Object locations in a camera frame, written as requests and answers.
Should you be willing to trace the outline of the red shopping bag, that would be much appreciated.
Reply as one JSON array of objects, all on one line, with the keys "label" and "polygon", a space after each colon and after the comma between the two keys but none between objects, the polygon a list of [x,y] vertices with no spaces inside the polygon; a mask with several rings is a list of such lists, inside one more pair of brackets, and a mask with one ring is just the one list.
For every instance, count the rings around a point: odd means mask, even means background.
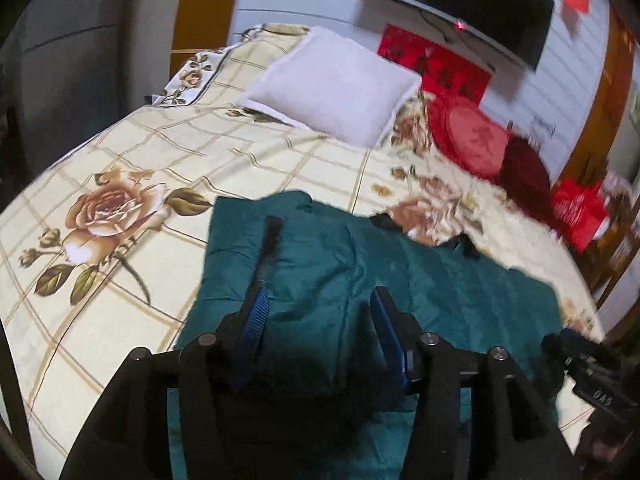
[{"label": "red shopping bag", "polygon": [[581,185],[572,179],[562,179],[551,195],[560,233],[578,254],[586,250],[602,222],[608,218],[599,194],[601,184]]}]

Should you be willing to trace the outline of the wooden chair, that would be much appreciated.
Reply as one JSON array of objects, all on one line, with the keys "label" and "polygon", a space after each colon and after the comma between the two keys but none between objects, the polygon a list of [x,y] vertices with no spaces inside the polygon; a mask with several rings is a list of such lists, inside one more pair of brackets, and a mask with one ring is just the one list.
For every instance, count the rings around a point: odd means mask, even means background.
[{"label": "wooden chair", "polygon": [[608,216],[595,237],[578,258],[594,302],[599,310],[611,296],[639,252],[639,194],[615,172],[609,172],[599,188]]}]

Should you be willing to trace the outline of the floral checked bed sheet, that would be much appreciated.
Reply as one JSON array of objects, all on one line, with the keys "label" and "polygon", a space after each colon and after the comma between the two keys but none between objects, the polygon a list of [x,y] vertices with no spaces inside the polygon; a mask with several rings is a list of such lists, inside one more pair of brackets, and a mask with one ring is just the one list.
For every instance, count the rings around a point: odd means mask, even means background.
[{"label": "floral checked bed sheet", "polygon": [[44,478],[58,478],[127,352],[176,343],[221,197],[305,192],[360,217],[386,212],[427,244],[467,232],[489,258],[550,284],[566,326],[603,337],[564,244],[433,144],[429,93],[406,103],[378,148],[236,105],[306,33],[268,24],[192,54],[156,105],[56,162],[2,212],[1,323]]}]

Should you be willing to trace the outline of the grey refrigerator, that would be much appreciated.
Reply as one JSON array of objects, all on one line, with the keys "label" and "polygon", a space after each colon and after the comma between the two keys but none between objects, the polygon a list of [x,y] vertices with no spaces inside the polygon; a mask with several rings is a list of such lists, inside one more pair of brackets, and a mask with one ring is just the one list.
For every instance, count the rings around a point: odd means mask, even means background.
[{"label": "grey refrigerator", "polygon": [[1,48],[36,176],[142,106],[169,77],[179,0],[32,0]]}]

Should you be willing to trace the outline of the teal puffer jacket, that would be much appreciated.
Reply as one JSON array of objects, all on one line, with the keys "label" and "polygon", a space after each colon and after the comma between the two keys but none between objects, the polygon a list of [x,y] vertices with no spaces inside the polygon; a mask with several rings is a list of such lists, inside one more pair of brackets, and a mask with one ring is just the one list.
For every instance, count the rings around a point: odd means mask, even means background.
[{"label": "teal puffer jacket", "polygon": [[216,201],[201,287],[179,346],[239,309],[270,217],[283,228],[262,352],[231,404],[231,448],[215,476],[399,476],[416,399],[390,390],[369,310],[378,286],[459,349],[506,348],[554,404],[563,377],[548,369],[540,345],[562,323],[548,284],[500,266],[466,240],[424,246],[390,221],[356,217],[302,192]]}]

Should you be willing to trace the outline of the red banner with characters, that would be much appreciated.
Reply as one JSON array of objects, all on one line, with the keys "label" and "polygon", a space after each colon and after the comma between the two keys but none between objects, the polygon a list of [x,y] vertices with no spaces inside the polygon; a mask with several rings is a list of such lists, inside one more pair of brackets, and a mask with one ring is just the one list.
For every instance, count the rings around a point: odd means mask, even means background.
[{"label": "red banner with characters", "polygon": [[392,24],[384,29],[378,55],[418,73],[421,89],[435,96],[454,94],[480,104],[491,78],[456,52]]}]

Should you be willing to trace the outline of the dark red velvet cushion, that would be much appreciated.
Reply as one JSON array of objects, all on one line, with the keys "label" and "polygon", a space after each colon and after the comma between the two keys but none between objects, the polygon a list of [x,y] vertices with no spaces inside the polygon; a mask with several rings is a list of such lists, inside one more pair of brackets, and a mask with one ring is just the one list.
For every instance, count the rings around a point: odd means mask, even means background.
[{"label": "dark red velvet cushion", "polygon": [[496,177],[510,200],[530,218],[554,227],[551,183],[546,167],[529,143],[511,136]]}]

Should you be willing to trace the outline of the white square pillow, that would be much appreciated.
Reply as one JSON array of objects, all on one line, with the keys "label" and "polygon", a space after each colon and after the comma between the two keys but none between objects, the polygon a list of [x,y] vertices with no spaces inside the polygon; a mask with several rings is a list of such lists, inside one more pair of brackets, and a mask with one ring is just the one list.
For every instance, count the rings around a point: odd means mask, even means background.
[{"label": "white square pillow", "polygon": [[317,26],[236,104],[357,148],[378,148],[420,84],[412,70]]}]

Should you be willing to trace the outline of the red heart-shaped cushion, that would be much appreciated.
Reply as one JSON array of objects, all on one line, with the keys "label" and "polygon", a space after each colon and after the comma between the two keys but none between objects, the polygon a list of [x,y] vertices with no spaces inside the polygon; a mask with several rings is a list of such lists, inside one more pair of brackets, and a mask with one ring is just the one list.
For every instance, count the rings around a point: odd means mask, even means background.
[{"label": "red heart-shaped cushion", "polygon": [[436,148],[475,177],[495,181],[503,164],[510,133],[475,103],[443,94],[428,104],[428,130]]}]

